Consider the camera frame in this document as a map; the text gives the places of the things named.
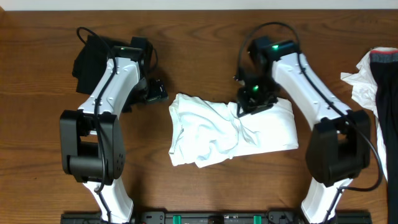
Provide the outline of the white printed t-shirt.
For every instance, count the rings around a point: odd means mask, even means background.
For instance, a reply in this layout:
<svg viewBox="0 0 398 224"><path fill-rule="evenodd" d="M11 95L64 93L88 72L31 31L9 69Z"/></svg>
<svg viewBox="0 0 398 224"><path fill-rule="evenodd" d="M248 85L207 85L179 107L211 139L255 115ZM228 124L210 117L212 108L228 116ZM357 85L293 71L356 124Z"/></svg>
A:
<svg viewBox="0 0 398 224"><path fill-rule="evenodd" d="M173 166L202 168L232 159L297 149L297 129L289 100L280 98L269 110L237 116L234 102L215 103L178 93L169 106Z"/></svg>

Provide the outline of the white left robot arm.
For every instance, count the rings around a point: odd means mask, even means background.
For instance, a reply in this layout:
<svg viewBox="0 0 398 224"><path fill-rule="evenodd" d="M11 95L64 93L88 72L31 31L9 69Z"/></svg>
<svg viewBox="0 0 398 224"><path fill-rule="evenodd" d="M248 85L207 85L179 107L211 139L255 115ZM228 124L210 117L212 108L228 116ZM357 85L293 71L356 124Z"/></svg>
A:
<svg viewBox="0 0 398 224"><path fill-rule="evenodd" d="M61 223L133 223L134 202L121 174L125 165L119 117L134 103L167 99L160 80L146 78L156 65L153 46L112 49L106 68L90 97L77 110L60 117L62 166L94 196L98 213L65 213Z"/></svg>

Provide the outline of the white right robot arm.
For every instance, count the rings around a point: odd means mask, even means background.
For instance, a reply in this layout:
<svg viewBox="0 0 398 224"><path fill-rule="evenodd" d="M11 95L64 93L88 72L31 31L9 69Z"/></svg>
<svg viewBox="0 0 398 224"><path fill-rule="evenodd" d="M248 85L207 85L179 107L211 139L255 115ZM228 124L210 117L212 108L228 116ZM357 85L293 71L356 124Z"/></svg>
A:
<svg viewBox="0 0 398 224"><path fill-rule="evenodd" d="M336 205L353 179L370 163L370 120L363 110L353 111L319 79L299 44L292 40L253 40L248 47L256 73L238 68L239 117L276 105L283 89L301 110L312 130L305 160L312 176L297 221L304 223L364 223L363 213L336 214Z"/></svg>

